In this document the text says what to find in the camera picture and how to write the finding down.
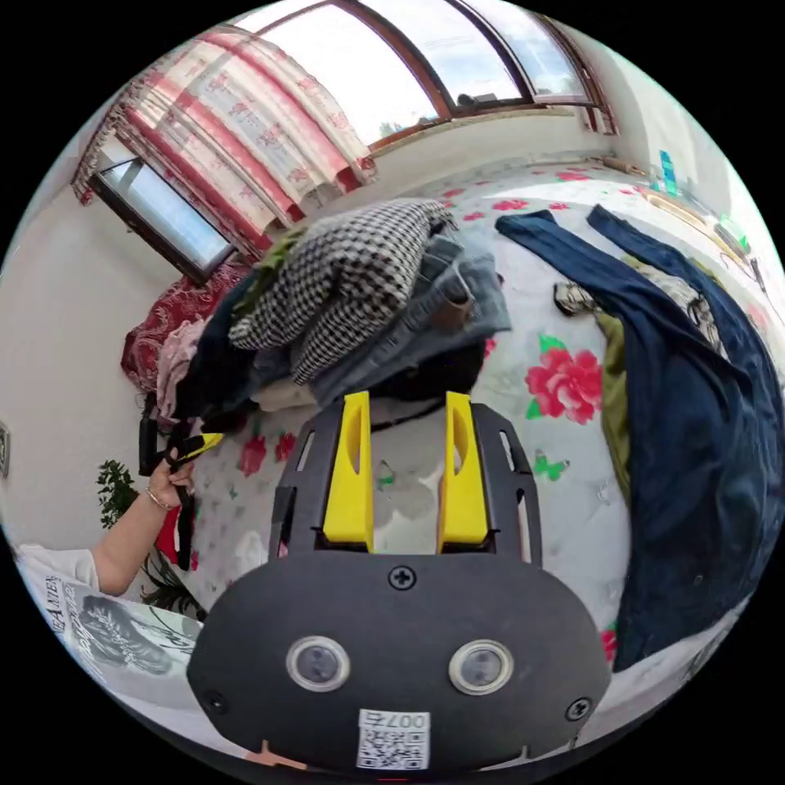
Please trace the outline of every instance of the window frame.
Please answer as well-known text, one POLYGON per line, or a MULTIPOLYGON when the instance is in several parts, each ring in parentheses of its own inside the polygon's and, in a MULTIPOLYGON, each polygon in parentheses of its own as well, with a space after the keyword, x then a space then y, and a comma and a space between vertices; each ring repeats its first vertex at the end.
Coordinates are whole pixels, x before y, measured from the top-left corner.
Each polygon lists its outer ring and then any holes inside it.
MULTIPOLYGON (((183 253, 176 245, 171 243, 164 237, 164 234, 156 229, 149 221, 136 211, 129 202, 127 202, 117 191, 104 179, 103 175, 118 166, 125 166, 131 164, 137 166, 141 171, 143 167, 147 167, 167 188, 172 190, 172 193, 180 200, 186 202, 183 197, 172 188, 172 186, 164 180, 140 155, 134 155, 117 163, 112 163, 110 166, 104 167, 95 171, 88 182, 89 187, 93 190, 96 196, 126 225, 128 231, 134 232, 139 235, 154 251, 159 253, 166 259, 167 262, 176 267, 185 277, 193 281, 197 286, 204 286, 210 280, 213 273, 233 254, 237 253, 232 243, 224 237, 227 247, 216 254, 205 267, 200 267, 185 253, 183 253)), ((203 216, 200 218, 209 224, 203 216)), ((213 231, 217 232, 221 237, 223 235, 215 227, 209 224, 213 231)))
MULTIPOLYGON (((431 66, 425 55, 423 55, 396 25, 388 21, 384 16, 381 16, 374 9, 363 4, 361 0, 318 0, 318 2, 314 2, 312 5, 301 8, 298 11, 293 11, 274 22, 271 22, 269 25, 265 25, 257 30, 254 35, 263 36, 265 33, 269 33, 271 30, 284 25, 292 19, 297 19, 311 11, 315 11, 317 8, 326 6, 335 6, 342 11, 351 14, 379 35, 415 77, 417 83, 431 101, 433 108, 437 113, 437 117, 429 120, 427 123, 418 123, 410 128, 404 128, 402 131, 397 131, 389 136, 372 142, 368 145, 371 152, 381 150, 387 145, 410 137, 426 128, 433 128, 434 126, 451 123, 457 119, 509 112, 511 110, 537 110, 548 106, 582 106, 587 109, 598 109, 607 115, 612 132, 616 132, 616 126, 613 122, 608 102, 605 100, 605 96, 603 95, 597 80, 594 78, 590 67, 581 57, 575 44, 570 41, 568 36, 555 22, 553 22, 553 20, 540 13, 536 13, 535 11, 526 11, 526 13, 532 16, 537 24, 542 26, 545 32, 553 40, 554 45, 558 47, 567 58, 567 62, 575 70, 577 77, 581 81, 587 100, 581 100, 578 96, 537 96, 532 89, 532 82, 528 78, 526 70, 518 60, 515 52, 504 40, 503 36, 496 31, 491 22, 486 20, 479 11, 475 11, 469 2, 464 2, 464 0, 443 0, 443 2, 455 8, 462 16, 469 20, 475 29, 491 44, 496 55, 501 60, 502 65, 506 68, 510 78, 513 80, 515 87, 520 92, 520 98, 483 101, 476 106, 458 106, 452 100, 452 96, 446 89, 444 82, 436 70, 431 66)), ((593 130, 596 130, 595 122, 591 117, 590 122, 593 130)))

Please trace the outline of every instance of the red floral curtain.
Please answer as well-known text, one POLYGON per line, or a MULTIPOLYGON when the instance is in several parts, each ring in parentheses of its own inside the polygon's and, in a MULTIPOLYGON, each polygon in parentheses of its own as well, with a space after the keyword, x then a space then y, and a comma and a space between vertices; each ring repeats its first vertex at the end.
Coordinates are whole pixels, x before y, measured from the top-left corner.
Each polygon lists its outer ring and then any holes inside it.
POLYGON ((234 27, 208 30, 129 84, 77 171, 84 204, 112 130, 251 257, 376 178, 335 99, 275 44, 234 27))

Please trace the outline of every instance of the bracelet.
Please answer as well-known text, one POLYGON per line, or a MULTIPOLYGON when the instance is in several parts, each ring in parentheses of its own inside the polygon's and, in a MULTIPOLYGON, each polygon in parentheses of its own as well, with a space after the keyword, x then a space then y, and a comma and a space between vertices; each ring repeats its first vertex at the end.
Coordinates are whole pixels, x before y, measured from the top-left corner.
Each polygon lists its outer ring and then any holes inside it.
POLYGON ((149 497, 150 497, 150 498, 151 498, 151 499, 152 499, 152 500, 153 500, 153 501, 154 501, 154 502, 155 502, 155 503, 156 503, 156 504, 157 504, 157 505, 158 505, 158 506, 159 506, 161 509, 164 509, 164 510, 166 510, 166 512, 171 512, 171 511, 174 509, 173 507, 170 507, 169 505, 165 505, 163 501, 158 501, 158 499, 156 499, 156 498, 155 498, 155 494, 153 493, 153 491, 151 491, 151 490, 150 490, 150 487, 149 487, 149 486, 146 488, 146 491, 147 491, 147 495, 148 495, 148 496, 149 496, 149 497))

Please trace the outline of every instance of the olive green fabric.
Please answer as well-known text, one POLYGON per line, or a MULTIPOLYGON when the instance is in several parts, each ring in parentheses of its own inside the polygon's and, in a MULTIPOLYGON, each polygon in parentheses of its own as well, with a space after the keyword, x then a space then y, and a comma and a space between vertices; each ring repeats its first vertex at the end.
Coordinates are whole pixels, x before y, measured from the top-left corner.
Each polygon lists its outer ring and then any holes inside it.
POLYGON ((232 321, 237 321, 242 316, 247 316, 254 310, 259 298, 270 288, 278 277, 278 271, 286 261, 289 251, 294 247, 294 244, 300 237, 303 236, 305 230, 306 227, 303 227, 293 229, 285 234, 269 251, 267 251, 267 253, 265 253, 264 259, 262 259, 261 262, 257 262, 253 265, 253 272, 251 275, 255 276, 256 280, 248 288, 248 291, 243 298, 232 309, 232 321))
MULTIPOLYGON (((639 270, 642 263, 624 255, 622 260, 639 270)), ((718 286, 720 279, 697 259, 689 260, 718 286)), ((624 326, 607 313, 595 314, 608 346, 603 365, 603 434, 608 443, 613 471, 627 506, 630 506, 630 427, 627 416, 627 368, 624 359, 624 326)))

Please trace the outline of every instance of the yellow bracket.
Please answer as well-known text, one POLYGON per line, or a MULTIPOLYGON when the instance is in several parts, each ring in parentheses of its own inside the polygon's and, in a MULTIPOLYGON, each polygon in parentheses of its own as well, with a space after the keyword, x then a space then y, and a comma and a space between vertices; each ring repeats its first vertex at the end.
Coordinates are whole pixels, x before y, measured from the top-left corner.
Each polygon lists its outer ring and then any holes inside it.
POLYGON ((370 465, 370 397, 343 400, 343 419, 323 530, 328 542, 374 549, 374 484, 370 465))
POLYGON ((480 546, 488 534, 480 456, 468 395, 447 394, 447 435, 437 552, 445 544, 480 546), (455 466, 457 452, 460 466, 455 466))

